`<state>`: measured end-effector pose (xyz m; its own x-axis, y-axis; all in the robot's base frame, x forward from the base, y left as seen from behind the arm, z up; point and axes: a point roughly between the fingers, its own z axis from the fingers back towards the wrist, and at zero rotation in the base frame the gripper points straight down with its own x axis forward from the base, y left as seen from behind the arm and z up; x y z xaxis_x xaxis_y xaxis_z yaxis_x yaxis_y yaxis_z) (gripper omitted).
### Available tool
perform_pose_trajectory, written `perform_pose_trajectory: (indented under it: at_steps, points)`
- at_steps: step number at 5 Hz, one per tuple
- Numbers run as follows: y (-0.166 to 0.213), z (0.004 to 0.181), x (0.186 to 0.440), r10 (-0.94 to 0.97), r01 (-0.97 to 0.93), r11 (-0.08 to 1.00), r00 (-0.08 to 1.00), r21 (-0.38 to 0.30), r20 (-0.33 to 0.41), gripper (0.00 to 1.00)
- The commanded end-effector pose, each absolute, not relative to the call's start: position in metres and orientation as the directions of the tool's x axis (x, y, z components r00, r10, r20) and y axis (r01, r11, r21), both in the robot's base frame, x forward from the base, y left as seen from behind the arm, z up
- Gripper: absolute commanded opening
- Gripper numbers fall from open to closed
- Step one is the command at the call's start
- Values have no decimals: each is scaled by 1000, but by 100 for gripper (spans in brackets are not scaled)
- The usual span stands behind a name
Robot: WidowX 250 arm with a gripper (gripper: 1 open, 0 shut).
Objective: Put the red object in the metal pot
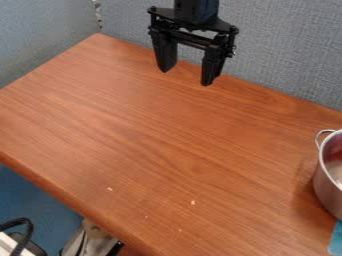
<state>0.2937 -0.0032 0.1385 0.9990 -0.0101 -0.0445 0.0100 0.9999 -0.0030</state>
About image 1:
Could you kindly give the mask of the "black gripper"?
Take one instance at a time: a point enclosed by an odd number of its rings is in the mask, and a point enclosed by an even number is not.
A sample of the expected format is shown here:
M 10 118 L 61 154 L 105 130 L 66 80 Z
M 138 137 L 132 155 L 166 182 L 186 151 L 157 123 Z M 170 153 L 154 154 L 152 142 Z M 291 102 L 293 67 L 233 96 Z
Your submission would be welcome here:
M 150 6 L 149 35 L 161 72 L 177 62 L 177 44 L 202 49 L 201 85 L 220 75 L 225 58 L 235 55 L 236 26 L 219 18 L 219 0 L 173 0 L 173 7 Z

